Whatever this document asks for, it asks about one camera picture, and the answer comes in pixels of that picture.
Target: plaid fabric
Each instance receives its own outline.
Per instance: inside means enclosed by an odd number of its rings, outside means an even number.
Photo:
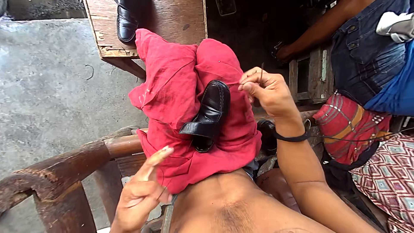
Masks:
[[[414,232],[414,138],[397,134],[362,167],[350,171],[356,187],[389,214],[390,232]]]
[[[364,110],[361,105],[334,93],[313,116],[324,136],[364,140],[384,135],[391,115]],[[326,151],[339,163],[350,165],[373,141],[349,142],[324,138]]]

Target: needle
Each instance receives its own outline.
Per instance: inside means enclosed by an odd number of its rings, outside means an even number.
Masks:
[[[262,76],[263,76],[263,68],[265,67],[265,63],[262,63],[262,70],[260,71],[260,81],[262,80]]]

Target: red fabric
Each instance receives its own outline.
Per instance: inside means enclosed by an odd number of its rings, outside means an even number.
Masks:
[[[361,105],[333,94],[313,116],[324,136],[349,140],[364,140],[384,135],[391,115],[364,110]],[[339,163],[350,165],[373,141],[349,142],[324,138],[326,151]]]
[[[138,131],[144,153],[150,157],[166,145],[174,147],[174,153],[159,167],[160,184],[179,193],[189,184],[217,172],[234,171],[253,160],[261,134],[247,95],[237,90],[243,72],[234,52],[213,39],[197,47],[168,43],[146,29],[138,29],[136,34],[147,79],[129,98],[149,118],[148,132]],[[230,111],[217,143],[207,153],[199,153],[190,145],[191,136],[178,132],[198,113],[199,98],[214,79],[229,86]]]

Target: torso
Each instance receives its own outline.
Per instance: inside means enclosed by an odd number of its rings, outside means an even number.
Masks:
[[[212,175],[181,192],[170,232],[332,231],[264,193],[239,169]]]

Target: wooden crate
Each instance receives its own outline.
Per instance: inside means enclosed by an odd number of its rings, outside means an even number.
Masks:
[[[289,89],[295,102],[325,102],[334,92],[330,45],[320,46],[289,63]]]

